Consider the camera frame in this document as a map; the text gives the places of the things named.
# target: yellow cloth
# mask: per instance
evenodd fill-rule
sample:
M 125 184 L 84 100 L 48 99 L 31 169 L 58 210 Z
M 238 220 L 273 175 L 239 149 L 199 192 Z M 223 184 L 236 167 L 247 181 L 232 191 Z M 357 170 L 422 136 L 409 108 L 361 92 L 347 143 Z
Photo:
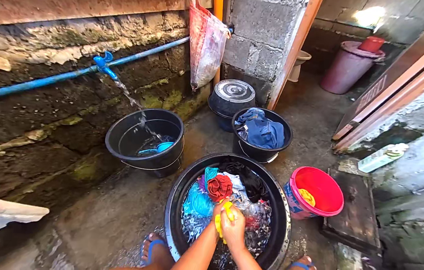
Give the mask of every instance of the yellow cloth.
M 230 221 L 233 221 L 235 219 L 235 216 L 233 215 L 232 211 L 230 211 L 230 207 L 232 206 L 231 202 L 226 202 L 223 204 L 223 207 L 225 208 L 225 211 L 227 212 L 227 217 L 229 218 Z M 217 230 L 217 232 L 219 233 L 219 237 L 223 238 L 223 234 L 222 234 L 222 226 L 220 225 L 220 222 L 222 221 L 222 218 L 220 217 L 220 214 L 215 215 L 215 229 Z
M 309 193 L 308 191 L 306 191 L 303 188 L 299 189 L 299 193 L 302 196 L 302 198 L 304 198 L 304 200 L 306 202 L 308 202 L 309 205 L 315 206 L 315 199 L 314 199 L 314 197 L 312 196 L 311 193 Z

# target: hand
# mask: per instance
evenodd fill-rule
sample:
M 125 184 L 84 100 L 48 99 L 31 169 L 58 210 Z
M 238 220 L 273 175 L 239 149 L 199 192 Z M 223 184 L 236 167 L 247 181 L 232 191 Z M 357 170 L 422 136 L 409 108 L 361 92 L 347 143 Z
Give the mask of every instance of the hand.
M 221 203 L 217 203 L 216 205 L 215 205 L 215 207 L 214 207 L 214 209 L 213 209 L 213 213 L 212 213 L 212 222 L 214 222 L 215 221 L 215 216 L 216 215 L 220 215 L 220 212 L 221 212 L 221 209 L 222 209 L 222 206 L 226 203 L 226 202 L 228 202 L 228 201 L 230 201 L 230 199 L 229 198 L 225 198 Z
M 227 241 L 227 246 L 233 256 L 234 253 L 246 250 L 244 242 L 245 218 L 235 206 L 230 207 L 230 210 L 235 216 L 234 221 L 229 220 L 225 209 L 221 210 L 220 215 L 223 238 Z

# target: hanging plastic bag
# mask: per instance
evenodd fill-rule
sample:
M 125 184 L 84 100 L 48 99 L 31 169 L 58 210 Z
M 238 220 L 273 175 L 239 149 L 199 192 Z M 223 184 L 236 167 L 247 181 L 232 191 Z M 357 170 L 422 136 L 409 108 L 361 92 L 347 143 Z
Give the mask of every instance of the hanging plastic bag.
M 220 67 L 230 31 L 217 17 L 190 0 L 190 85 L 192 90 L 210 82 Z

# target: denim jeans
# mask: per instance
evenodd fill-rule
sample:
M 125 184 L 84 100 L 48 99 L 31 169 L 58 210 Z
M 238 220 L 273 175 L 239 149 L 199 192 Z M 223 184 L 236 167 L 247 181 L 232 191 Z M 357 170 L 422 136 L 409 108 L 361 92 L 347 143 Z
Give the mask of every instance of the denim jeans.
M 236 125 L 248 127 L 247 141 L 260 148 L 277 149 L 283 146 L 283 125 L 270 121 L 263 110 L 250 108 L 235 121 Z

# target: toilet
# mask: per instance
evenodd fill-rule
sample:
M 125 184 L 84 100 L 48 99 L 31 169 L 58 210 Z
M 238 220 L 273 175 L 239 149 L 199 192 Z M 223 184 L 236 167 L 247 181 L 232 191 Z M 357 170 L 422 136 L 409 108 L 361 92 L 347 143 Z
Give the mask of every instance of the toilet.
M 296 83 L 299 81 L 300 74 L 300 65 L 302 65 L 305 61 L 312 58 L 308 52 L 304 52 L 303 50 L 299 51 L 297 59 L 295 60 L 295 64 L 293 64 L 292 71 L 290 71 L 288 80 Z

